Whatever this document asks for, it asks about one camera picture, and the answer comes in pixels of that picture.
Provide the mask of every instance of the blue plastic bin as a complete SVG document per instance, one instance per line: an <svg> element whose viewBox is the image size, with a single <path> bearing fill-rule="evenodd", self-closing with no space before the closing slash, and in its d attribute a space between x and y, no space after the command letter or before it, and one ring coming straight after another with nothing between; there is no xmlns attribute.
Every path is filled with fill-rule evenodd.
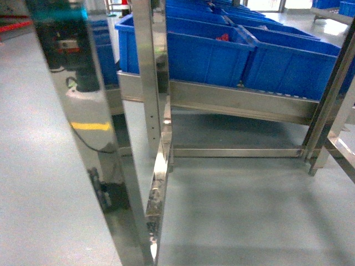
<svg viewBox="0 0 355 266"><path fill-rule="evenodd" d="M264 23L264 25L270 25L270 24L274 24L274 25L281 25L282 24L280 22L277 22L277 21L267 21L267 20L264 20L264 19L261 19L261 18L247 18L245 16L237 16L237 15L228 15L227 16L230 20L232 20L235 24L238 24L240 21L253 21L253 22L261 22L261 23Z"/></svg>
<svg viewBox="0 0 355 266"><path fill-rule="evenodd" d="M266 18L266 17L261 17L261 16L255 16L252 14L245 14L245 13L235 13L235 14L227 14L226 12L222 11L221 12L217 12L215 14L220 14L221 16L228 16L229 18L231 17L237 17L237 18L246 18L246 19L257 19L258 21L265 21L265 22L270 22L270 23L276 23L279 25L282 25L281 23L271 19L271 18Z"/></svg>
<svg viewBox="0 0 355 266"><path fill-rule="evenodd" d="M183 6L184 4L196 4L200 6L207 7L208 4L206 1L191 1L191 0L166 0L166 4L174 5L174 6Z"/></svg>
<svg viewBox="0 0 355 266"><path fill-rule="evenodd" d="M264 14L262 14L258 11L246 10L246 9L239 8L239 7L225 7L222 9L229 15L243 13L243 14L250 14L250 15L259 16L259 17L265 17Z"/></svg>
<svg viewBox="0 0 355 266"><path fill-rule="evenodd" d="M256 46L242 77L247 88L319 100L340 48L317 40L245 27Z"/></svg>
<svg viewBox="0 0 355 266"><path fill-rule="evenodd" d="M105 85L119 84L107 21L92 23L96 51Z"/></svg>
<svg viewBox="0 0 355 266"><path fill-rule="evenodd" d="M202 6L198 4L189 4L189 3L184 3L184 4L166 3L166 7L178 7L178 8L190 9L198 12L212 13L212 9L209 8L207 5Z"/></svg>
<svg viewBox="0 0 355 266"><path fill-rule="evenodd" d="M319 38L317 38L311 34L308 34L306 32L303 32L299 29L296 29L294 27L278 25L278 24L274 24L274 23L267 23L267 22L262 22L262 21L256 21L253 19L234 18L233 20L231 20L227 17L226 20L229 21L229 23L232 26L242 25L242 26L249 26L249 27L262 27L263 29L264 29L264 27L266 27L268 30L274 30L277 32L282 32L282 33L290 34L290 35L294 35L294 36L300 35L305 38L312 38L312 39L320 40Z"/></svg>
<svg viewBox="0 0 355 266"><path fill-rule="evenodd" d="M223 16L218 16L205 12L192 11L177 7L166 7L166 15L174 18L191 19L192 21L202 21L211 24L229 25Z"/></svg>
<svg viewBox="0 0 355 266"><path fill-rule="evenodd" d="M339 14L354 17L355 16L355 1L341 1Z"/></svg>
<svg viewBox="0 0 355 266"><path fill-rule="evenodd" d="M312 7L319 9L340 7L340 0L313 0Z"/></svg>
<svg viewBox="0 0 355 266"><path fill-rule="evenodd" d="M254 46L236 28L171 17L166 22L172 79L237 86ZM115 27L119 31L121 68L138 73L132 16L126 16ZM230 42L216 40L225 33Z"/></svg>

